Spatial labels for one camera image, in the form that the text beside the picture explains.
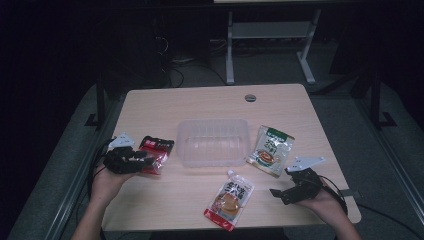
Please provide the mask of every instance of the white marker tag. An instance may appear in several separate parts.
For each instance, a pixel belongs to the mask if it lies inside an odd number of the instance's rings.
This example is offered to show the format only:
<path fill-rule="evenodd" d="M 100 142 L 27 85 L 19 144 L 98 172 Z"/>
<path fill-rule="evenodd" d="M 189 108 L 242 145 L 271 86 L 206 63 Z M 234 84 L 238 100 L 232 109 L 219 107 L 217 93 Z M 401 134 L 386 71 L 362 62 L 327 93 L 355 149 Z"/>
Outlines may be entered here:
<path fill-rule="evenodd" d="M 109 147 L 130 147 L 134 146 L 135 142 L 132 140 L 127 133 L 123 132 L 115 140 L 109 143 Z"/>
<path fill-rule="evenodd" d="M 296 157 L 293 164 L 287 168 L 287 171 L 302 171 L 324 161 L 324 157 Z"/>

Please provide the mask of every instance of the table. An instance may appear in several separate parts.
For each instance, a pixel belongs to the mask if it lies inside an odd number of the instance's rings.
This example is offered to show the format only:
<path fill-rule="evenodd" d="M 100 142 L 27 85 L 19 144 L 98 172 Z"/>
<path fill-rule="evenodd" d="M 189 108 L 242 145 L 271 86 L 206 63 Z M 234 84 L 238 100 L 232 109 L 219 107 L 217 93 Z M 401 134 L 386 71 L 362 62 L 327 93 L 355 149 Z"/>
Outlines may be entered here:
<path fill-rule="evenodd" d="M 253 94 L 255 102 L 245 96 Z M 296 140 L 289 164 L 295 156 L 323 156 L 313 169 L 348 189 L 311 101 L 300 84 L 224 86 L 130 91 L 114 135 L 126 132 L 136 141 L 144 136 L 176 140 L 178 124 L 186 119 L 239 118 L 248 122 L 251 149 L 261 125 L 281 130 Z M 203 216 L 214 195 L 227 180 L 227 167 L 187 168 L 175 148 L 160 176 L 136 176 L 127 181 L 106 210 L 105 231 L 155 231 L 216 229 Z M 236 228 L 281 227 L 321 224 L 309 210 L 284 205 L 269 189 L 293 187 L 285 173 L 274 178 L 250 164 L 232 168 L 253 181 L 255 190 Z M 361 214 L 353 197 L 346 197 L 349 218 L 357 223 Z"/>

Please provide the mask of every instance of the black electronic device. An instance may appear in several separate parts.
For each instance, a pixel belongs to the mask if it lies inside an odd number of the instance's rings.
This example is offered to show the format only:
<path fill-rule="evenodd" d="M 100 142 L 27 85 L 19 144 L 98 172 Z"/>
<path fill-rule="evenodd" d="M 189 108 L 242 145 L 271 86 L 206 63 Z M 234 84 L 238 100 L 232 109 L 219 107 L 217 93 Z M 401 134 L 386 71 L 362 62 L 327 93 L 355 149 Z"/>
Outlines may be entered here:
<path fill-rule="evenodd" d="M 347 206 L 344 199 L 331 188 L 324 186 L 320 176 L 318 176 L 314 170 L 307 168 L 302 171 L 289 172 L 287 169 L 285 169 L 285 171 L 288 175 L 292 176 L 292 180 L 296 186 L 285 191 L 270 189 L 272 195 L 276 198 L 281 198 L 285 205 L 297 203 L 305 199 L 313 199 L 318 195 L 321 189 L 323 189 L 339 202 L 340 206 L 347 214 Z"/>
<path fill-rule="evenodd" d="M 146 151 L 133 151 L 131 147 L 117 147 L 106 153 L 103 164 L 116 174 L 140 172 L 152 165 L 153 157 L 147 157 Z"/>

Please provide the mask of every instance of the green and white food packet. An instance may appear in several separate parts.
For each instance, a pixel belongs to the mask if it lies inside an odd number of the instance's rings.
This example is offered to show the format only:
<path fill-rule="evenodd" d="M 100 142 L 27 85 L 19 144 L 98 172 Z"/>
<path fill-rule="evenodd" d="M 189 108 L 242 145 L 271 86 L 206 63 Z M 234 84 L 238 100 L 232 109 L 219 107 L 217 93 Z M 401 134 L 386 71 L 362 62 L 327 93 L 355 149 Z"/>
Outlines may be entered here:
<path fill-rule="evenodd" d="M 277 129 L 261 126 L 254 152 L 247 162 L 273 177 L 280 177 L 292 149 L 294 137 Z"/>

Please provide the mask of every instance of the plastic container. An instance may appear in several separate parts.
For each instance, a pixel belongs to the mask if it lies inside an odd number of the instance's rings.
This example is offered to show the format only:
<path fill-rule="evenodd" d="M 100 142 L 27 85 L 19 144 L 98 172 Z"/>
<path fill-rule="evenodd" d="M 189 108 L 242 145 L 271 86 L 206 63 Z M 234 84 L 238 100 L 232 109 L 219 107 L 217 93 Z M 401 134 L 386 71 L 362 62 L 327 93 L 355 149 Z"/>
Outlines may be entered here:
<path fill-rule="evenodd" d="M 186 167 L 241 166 L 250 153 L 249 128 L 243 119 L 185 120 L 175 144 Z"/>

